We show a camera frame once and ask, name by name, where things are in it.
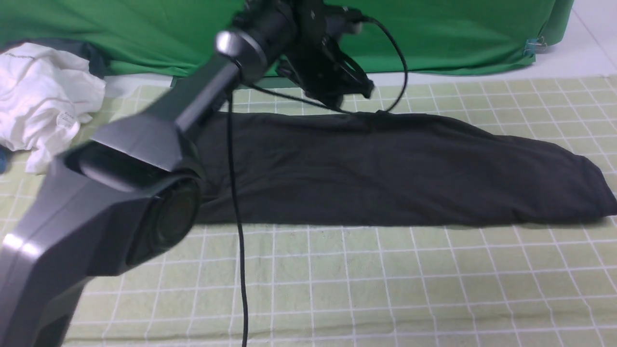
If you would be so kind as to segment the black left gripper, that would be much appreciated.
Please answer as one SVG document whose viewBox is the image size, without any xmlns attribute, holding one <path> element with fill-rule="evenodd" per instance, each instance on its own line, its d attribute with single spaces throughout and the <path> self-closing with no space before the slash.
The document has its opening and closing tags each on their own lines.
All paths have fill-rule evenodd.
<svg viewBox="0 0 617 347">
<path fill-rule="evenodd" d="M 240 40 L 233 49 L 252 55 L 249 83 L 273 67 L 306 97 L 339 109 L 345 96 L 369 98 L 375 87 L 339 46 L 344 35 L 359 34 L 367 20 L 355 7 L 322 0 L 246 0 L 233 16 L 233 34 Z"/>
</svg>

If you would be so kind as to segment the gray left robot arm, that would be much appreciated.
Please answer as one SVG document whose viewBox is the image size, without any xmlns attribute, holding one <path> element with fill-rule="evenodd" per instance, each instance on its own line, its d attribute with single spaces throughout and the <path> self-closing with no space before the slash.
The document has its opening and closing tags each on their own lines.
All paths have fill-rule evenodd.
<svg viewBox="0 0 617 347">
<path fill-rule="evenodd" d="M 338 48 L 367 20 L 321 0 L 248 0 L 196 72 L 56 156 L 1 244 L 1 345 L 60 347 L 89 281 L 121 275 L 189 233 L 205 190 L 196 143 L 207 120 L 278 59 L 310 96 L 370 96 L 371 82 L 343 66 Z"/>
</svg>

